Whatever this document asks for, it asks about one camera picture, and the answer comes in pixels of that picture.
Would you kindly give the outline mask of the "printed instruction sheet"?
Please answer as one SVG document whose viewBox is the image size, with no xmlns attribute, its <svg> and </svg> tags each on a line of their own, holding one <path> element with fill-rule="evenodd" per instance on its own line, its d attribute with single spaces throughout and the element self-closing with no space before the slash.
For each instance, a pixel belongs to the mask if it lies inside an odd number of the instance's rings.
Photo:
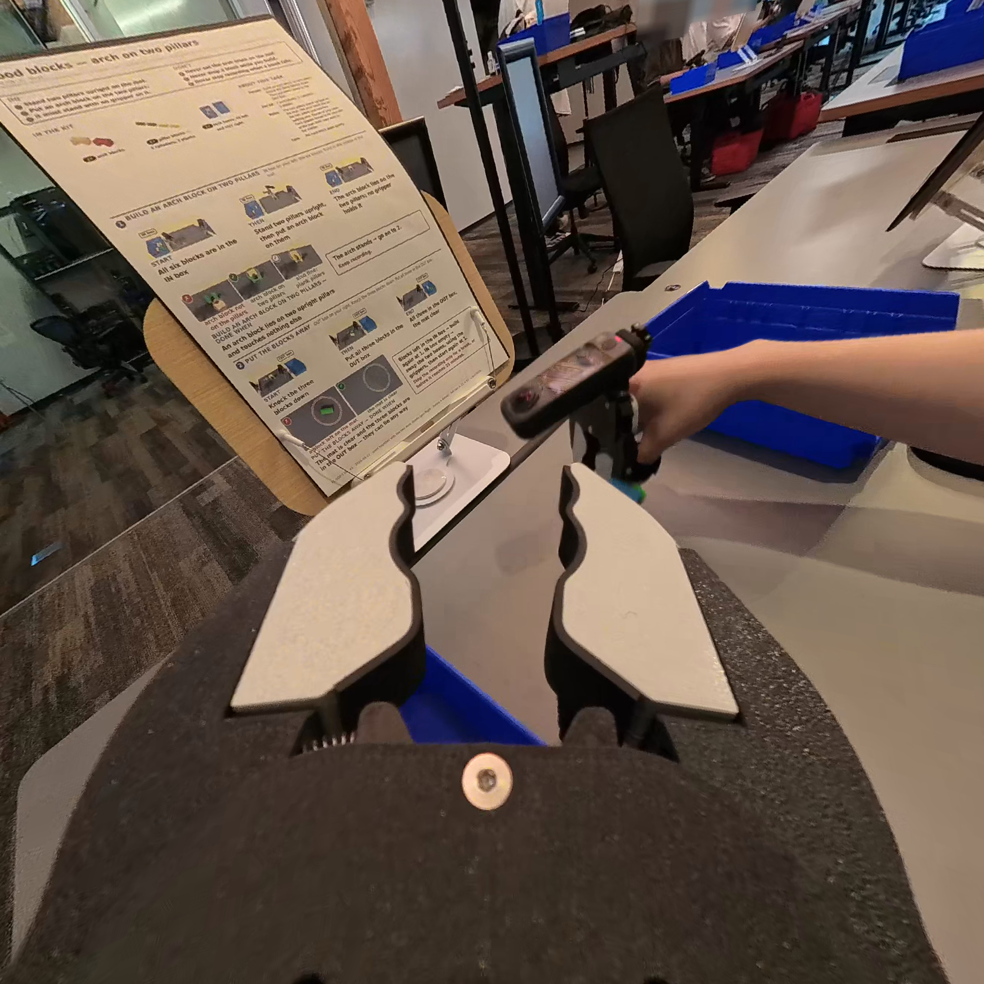
<svg viewBox="0 0 984 984">
<path fill-rule="evenodd" d="M 274 18 L 4 57 L 1 110 L 326 498 L 509 376 L 466 254 Z"/>
</svg>

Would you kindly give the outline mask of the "person's right forearm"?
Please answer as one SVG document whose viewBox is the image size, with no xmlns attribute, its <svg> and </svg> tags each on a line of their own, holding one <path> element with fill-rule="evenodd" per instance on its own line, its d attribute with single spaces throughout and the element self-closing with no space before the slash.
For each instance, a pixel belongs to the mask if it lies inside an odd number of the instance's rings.
<svg viewBox="0 0 984 984">
<path fill-rule="evenodd" d="M 983 332 L 754 344 L 737 393 L 983 462 Z"/>
</svg>

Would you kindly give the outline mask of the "blue plastic bin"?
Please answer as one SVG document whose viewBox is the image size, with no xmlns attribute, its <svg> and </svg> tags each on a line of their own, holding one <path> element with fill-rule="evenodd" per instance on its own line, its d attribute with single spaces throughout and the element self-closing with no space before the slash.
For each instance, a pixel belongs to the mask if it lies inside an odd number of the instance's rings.
<svg viewBox="0 0 984 984">
<path fill-rule="evenodd" d="M 535 45 L 536 54 L 544 56 L 583 37 L 585 37 L 584 29 L 572 28 L 569 11 L 550 17 L 545 16 L 543 20 L 536 20 L 535 11 L 528 15 L 517 11 L 502 26 L 495 48 L 498 50 L 508 43 L 531 40 Z"/>
<path fill-rule="evenodd" d="M 983 8 L 952 10 L 912 31 L 903 45 L 897 80 L 934 74 L 983 59 Z"/>
<path fill-rule="evenodd" d="M 827 341 L 953 331 L 958 295 L 946 291 L 704 282 L 646 323 L 647 357 L 727 351 L 757 339 Z M 830 469 L 867 463 L 883 440 L 761 401 L 738 402 L 706 431 Z"/>
<path fill-rule="evenodd" d="M 419 744 L 545 745 L 430 646 L 424 677 L 400 716 Z"/>
</svg>

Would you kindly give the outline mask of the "black metal pole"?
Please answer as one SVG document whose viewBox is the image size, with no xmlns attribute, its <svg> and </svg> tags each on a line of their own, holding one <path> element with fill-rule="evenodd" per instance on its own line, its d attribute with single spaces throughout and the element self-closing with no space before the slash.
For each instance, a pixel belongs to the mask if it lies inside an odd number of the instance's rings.
<svg viewBox="0 0 984 984">
<path fill-rule="evenodd" d="M 477 81 L 474 76 L 473 57 L 469 53 L 469 46 L 464 33 L 460 7 L 457 1 L 443 1 L 442 6 L 444 8 L 450 40 L 452 41 L 452 46 L 461 75 L 463 98 L 470 114 L 471 125 L 473 126 L 478 152 L 481 157 L 491 203 L 493 204 L 494 214 L 498 223 L 500 240 L 502 242 L 506 257 L 510 282 L 512 289 L 514 290 L 515 300 L 519 306 L 523 323 L 524 342 L 521 344 L 519 352 L 516 356 L 515 368 L 515 371 L 519 372 L 520 370 L 528 367 L 535 360 L 535 358 L 540 355 L 539 342 L 536 337 L 534 321 L 532 320 L 529 304 L 526 299 L 519 257 L 515 247 L 514 237 L 511 233 L 509 215 L 507 213 L 507 207 L 499 179 L 498 167 L 493 154 L 484 109 L 481 104 L 480 94 L 477 88 Z"/>
</svg>

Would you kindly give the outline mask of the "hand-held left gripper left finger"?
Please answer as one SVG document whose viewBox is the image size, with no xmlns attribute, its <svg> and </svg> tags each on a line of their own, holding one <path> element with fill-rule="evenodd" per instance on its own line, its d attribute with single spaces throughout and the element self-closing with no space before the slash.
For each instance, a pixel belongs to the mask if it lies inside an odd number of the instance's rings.
<svg viewBox="0 0 984 984">
<path fill-rule="evenodd" d="M 415 555 L 413 468 L 390 463 L 318 512 L 286 560 L 232 693 L 238 715 L 316 710 L 394 658 L 425 667 Z"/>
</svg>

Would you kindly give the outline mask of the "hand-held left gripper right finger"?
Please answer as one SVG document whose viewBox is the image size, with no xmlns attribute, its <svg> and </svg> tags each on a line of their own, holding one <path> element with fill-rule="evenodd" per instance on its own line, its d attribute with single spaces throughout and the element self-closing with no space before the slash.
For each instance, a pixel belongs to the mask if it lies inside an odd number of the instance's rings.
<svg viewBox="0 0 984 984">
<path fill-rule="evenodd" d="M 574 463 L 562 470 L 548 681 L 570 699 L 569 666 L 634 704 L 732 722 L 740 707 L 674 538 L 641 505 Z"/>
</svg>

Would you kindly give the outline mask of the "person's right hand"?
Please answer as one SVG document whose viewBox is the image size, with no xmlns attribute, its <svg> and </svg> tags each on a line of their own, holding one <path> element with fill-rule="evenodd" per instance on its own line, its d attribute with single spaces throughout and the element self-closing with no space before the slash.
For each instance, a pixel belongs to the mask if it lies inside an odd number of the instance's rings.
<svg viewBox="0 0 984 984">
<path fill-rule="evenodd" d="M 638 459 L 646 464 L 755 393 L 767 343 L 731 350 L 649 360 L 630 380 L 641 435 Z"/>
</svg>

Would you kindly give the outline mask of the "red plastic bins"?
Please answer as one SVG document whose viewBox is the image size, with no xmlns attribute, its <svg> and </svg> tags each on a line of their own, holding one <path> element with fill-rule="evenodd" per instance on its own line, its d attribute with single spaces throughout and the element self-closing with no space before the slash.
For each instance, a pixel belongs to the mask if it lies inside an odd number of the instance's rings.
<svg viewBox="0 0 984 984">
<path fill-rule="evenodd" d="M 715 138 L 710 173 L 714 177 L 742 173 L 751 166 L 762 148 L 812 132 L 818 125 L 824 95 L 821 90 L 813 89 L 796 94 L 780 91 L 756 118 L 751 130 L 732 130 Z"/>
</svg>

